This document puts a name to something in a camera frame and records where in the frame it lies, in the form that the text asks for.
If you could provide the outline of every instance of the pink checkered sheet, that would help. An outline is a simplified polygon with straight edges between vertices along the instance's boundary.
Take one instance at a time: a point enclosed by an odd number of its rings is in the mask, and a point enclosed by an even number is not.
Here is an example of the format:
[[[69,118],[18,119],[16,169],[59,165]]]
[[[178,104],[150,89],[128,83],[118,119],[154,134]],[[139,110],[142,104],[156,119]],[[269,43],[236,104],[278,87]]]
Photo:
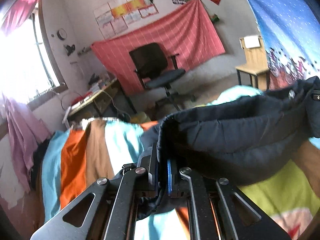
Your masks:
[[[191,70],[225,52],[201,0],[191,0],[163,18],[91,48],[108,71],[116,75],[127,95],[143,91],[129,51],[157,42],[166,56],[176,53],[178,68]],[[174,69],[168,60],[168,69]]]

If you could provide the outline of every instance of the blue curtain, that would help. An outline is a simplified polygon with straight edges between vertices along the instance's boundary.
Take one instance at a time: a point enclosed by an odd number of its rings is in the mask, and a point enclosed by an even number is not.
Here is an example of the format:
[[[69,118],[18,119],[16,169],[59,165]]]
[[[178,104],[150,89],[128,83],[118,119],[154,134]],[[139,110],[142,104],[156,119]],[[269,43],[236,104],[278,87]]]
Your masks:
[[[248,0],[264,41],[272,89],[320,76],[320,24],[304,0]]]

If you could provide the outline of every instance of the bed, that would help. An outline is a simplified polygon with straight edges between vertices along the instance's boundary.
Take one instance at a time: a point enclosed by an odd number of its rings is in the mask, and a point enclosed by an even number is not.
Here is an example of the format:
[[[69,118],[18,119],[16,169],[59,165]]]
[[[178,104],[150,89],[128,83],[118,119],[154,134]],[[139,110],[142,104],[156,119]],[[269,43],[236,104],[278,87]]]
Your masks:
[[[208,105],[262,94],[235,86]],[[112,179],[125,163],[135,163],[144,151],[140,136],[157,122],[132,124],[114,118],[84,120],[79,130],[57,131],[51,138],[36,176],[36,191],[46,223],[99,177]],[[311,138],[271,178],[240,189],[292,239],[308,234],[319,218],[320,139]],[[189,239],[188,211],[176,208],[137,221],[135,240]]]

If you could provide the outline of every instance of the chair seat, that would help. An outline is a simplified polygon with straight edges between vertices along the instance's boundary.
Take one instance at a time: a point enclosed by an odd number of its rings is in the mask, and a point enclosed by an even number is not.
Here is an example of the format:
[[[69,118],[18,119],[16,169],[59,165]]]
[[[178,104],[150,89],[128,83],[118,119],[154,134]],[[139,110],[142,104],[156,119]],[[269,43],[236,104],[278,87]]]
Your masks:
[[[185,72],[186,71],[184,69],[168,70],[162,73],[159,77],[146,82],[145,86],[148,89],[165,87],[167,84],[183,76]]]

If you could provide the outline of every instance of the office chair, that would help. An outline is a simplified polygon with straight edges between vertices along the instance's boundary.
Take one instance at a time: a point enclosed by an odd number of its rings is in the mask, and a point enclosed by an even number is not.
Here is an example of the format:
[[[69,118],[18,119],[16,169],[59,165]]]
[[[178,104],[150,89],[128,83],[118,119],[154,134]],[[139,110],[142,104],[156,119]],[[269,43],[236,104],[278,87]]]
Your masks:
[[[137,74],[145,90],[160,87],[165,89],[167,97],[156,101],[156,109],[166,104],[173,104],[180,111],[177,101],[191,100],[194,102],[196,100],[194,95],[179,95],[177,92],[172,94],[169,92],[171,88],[170,84],[186,73],[184,69],[178,69],[176,56],[179,54],[168,57],[173,62],[174,70],[167,70],[165,72],[162,71],[168,67],[168,61],[158,43],[154,42],[138,47],[130,51],[129,54],[136,66],[134,72]],[[145,78],[149,78],[150,81],[144,82],[143,79]]]

